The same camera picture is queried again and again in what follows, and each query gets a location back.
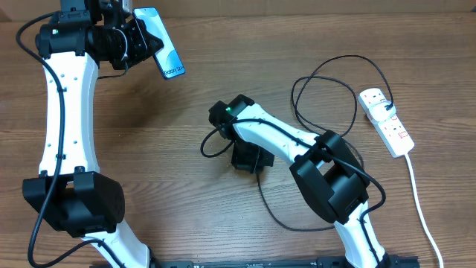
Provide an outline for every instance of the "phone screen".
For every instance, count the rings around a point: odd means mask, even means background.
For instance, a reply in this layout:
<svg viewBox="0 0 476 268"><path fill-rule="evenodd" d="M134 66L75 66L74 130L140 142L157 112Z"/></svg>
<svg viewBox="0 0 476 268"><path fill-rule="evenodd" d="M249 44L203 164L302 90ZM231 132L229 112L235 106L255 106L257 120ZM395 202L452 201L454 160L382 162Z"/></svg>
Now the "phone screen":
<svg viewBox="0 0 476 268"><path fill-rule="evenodd" d="M184 74L185 67L181 63L180 57L155 7L136 8L134 9L134 17L143 20L147 32L160 38L164 43L164 47L154 54L155 62L160 68L162 76L165 79L170 79Z"/></svg>

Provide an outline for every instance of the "white power strip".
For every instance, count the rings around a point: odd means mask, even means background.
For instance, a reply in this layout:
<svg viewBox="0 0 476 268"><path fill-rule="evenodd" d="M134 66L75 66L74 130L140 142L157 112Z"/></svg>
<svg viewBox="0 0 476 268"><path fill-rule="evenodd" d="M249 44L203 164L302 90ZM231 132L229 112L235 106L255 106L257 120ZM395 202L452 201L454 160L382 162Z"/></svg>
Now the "white power strip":
<svg viewBox="0 0 476 268"><path fill-rule="evenodd" d="M387 99L380 89L367 89L358 95L358 102L362 105L367 117L376 128L390 154L396 158L410 152L415 143L408 135L398 116L394 115L391 118L378 122L374 119L375 116L370 114L372 106L386 101Z"/></svg>
<svg viewBox="0 0 476 268"><path fill-rule="evenodd" d="M367 117L373 126L376 128L380 137L384 141L387 149L390 151L390 154L396 158L399 156L405 156L408 164L408 170L410 171L411 187L414 193L416 211L420 221L422 222L423 230L426 233L426 236L430 240L433 250L437 254L438 263L440 268L444 267L443 257L441 256L440 250L438 249L437 244L434 242L433 237L426 226L425 218L423 217L422 209L419 205L417 184L415 183L414 169L411 165L410 156L408 152L415 146L414 141L408 135L407 130L403 127L402 122L396 116L396 109L393 107L393 111L386 111L385 109L380 109L377 105L382 106L381 103L386 102L384 94L380 89L367 89L364 90L358 96L358 102L362 105Z"/></svg>

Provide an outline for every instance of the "plug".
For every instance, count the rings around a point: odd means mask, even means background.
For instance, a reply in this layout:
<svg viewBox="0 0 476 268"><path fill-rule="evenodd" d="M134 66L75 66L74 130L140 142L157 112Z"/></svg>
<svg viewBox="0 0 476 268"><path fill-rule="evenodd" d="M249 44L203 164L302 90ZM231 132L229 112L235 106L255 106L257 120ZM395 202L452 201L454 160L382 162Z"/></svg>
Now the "plug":
<svg viewBox="0 0 476 268"><path fill-rule="evenodd" d="M392 104L392 107L388 109L388 107L392 103L388 100L384 100L378 104L375 104L369 108L368 114L370 114L371 121L374 120L375 122L383 122L387 119L390 119L392 116L396 114L396 107Z"/></svg>
<svg viewBox="0 0 476 268"><path fill-rule="evenodd" d="M415 143L396 116L395 106L393 105L387 110L390 101L385 98L380 89L364 90L358 95L358 102L362 105L362 109L376 128L392 157L403 156L413 149Z"/></svg>

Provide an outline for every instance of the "white robotic arm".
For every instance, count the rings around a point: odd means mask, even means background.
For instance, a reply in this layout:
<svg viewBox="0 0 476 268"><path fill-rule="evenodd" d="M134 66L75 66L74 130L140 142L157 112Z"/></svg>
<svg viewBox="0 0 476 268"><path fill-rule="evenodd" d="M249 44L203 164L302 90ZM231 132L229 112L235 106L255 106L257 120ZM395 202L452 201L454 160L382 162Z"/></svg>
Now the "white robotic arm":
<svg viewBox="0 0 476 268"><path fill-rule="evenodd" d="M24 198L39 212L34 230L43 219L57 231L67 231L84 241L95 240L91 244L112 267L159 267L151 250L136 238L124 220L122 187L99 173L94 151L93 98L100 61L109 61L114 69L127 70L151 57L163 47L163 42L146 34L143 20L125 21L132 10L130 0L68 0L61 1L61 6L61 11L33 21L52 17L40 28L36 47L45 59L46 64L42 64L51 67L55 74L54 77L45 68L48 116L39 178L23 181ZM103 18L104 25L96 26ZM64 117L60 116L59 90ZM61 125L65 130L62 155L58 156ZM57 170L59 157L62 161ZM58 259L43 265L33 260L36 234L34 231L30 241L28 260L34 267L49 267Z"/></svg>
<svg viewBox="0 0 476 268"><path fill-rule="evenodd" d="M224 122L218 122L218 118L223 118L224 115L223 113L222 115L219 115L220 110L225 110L226 113L231 115L227 116L225 114L225 117L228 117L228 119L225 120L231 119L231 124L233 124L234 128L234 131L232 132L233 134L226 130L226 124L220 125L220 123ZM298 144L296 141L283 134L283 132L278 130L276 127L256 121L246 121L248 119L260 119L272 123L273 125L281 128L309 146L312 146L316 143L315 139L318 135L298 130L289 126L288 124L283 123L282 121L268 114L259 104L253 102L252 100L247 100L247 98L242 95L240 95L227 106L220 105L220 102L218 102L218 104L210 109L210 122L219 128L220 133L223 136L234 135L234 139L241 139L245 142L255 144L270 152L271 154L280 157L289 166L295 163L296 156L303 156L309 151L308 147ZM323 163L323 161L319 161L316 164L316 168L319 168ZM344 244L348 263L353 267L358 268L377 267L376 259L370 250L370 245L366 240L359 221L362 212L364 212L367 208L368 201L365 200L356 206L355 209L353 209L353 211L348 215L347 222L333 222L339 233L339 236L341 237L342 243ZM364 226L369 235L370 242L376 251L379 261L382 262L382 259L385 255L385 250L376 239L368 214L365 215L364 220Z"/></svg>

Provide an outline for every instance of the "wood grain surface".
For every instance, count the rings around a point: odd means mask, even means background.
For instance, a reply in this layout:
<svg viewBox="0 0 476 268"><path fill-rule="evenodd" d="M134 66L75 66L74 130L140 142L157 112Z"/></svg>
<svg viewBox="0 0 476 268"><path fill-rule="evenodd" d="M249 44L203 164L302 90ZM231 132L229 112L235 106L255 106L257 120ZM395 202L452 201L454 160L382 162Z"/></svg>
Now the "wood grain surface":
<svg viewBox="0 0 476 268"><path fill-rule="evenodd" d="M476 0L132 0L132 6L156 7L162 18L190 18L470 12ZM60 8L58 0L0 1L0 9L13 22L29 21Z"/></svg>
<svg viewBox="0 0 476 268"><path fill-rule="evenodd" d="M213 128L208 109L243 93L279 119L297 126L289 102L294 81L324 60L360 54L381 67L399 117L415 141L411 151L420 202L447 267L476 267L476 16L473 13L271 16L168 19L167 29L187 69L164 81L153 60L125 77L97 82L94 140L101 173L122 184L126 220L164 261L245 261L343 255L335 231L295 233L268 215L252 175L236 172L231 152L215 159L199 145ZM37 213L23 200L22 180L37 176L45 143L46 87L40 65L17 48L19 23L0 24L0 267L27 267ZM33 47L36 25L25 32ZM102 63L100 74L113 74ZM380 87L373 67L341 60L321 75L357 92ZM302 100L310 120L342 133L353 100L341 86L312 82ZM417 216L404 159L392 159L358 108L347 136L367 172L387 191L370 216L390 254L437 261ZM207 151L226 142L213 137ZM296 227L324 227L283 161L263 176L274 213ZM370 202L379 200L368 188ZM44 223L37 261L49 261L78 243ZM58 267L87 267L103 259L87 247Z"/></svg>

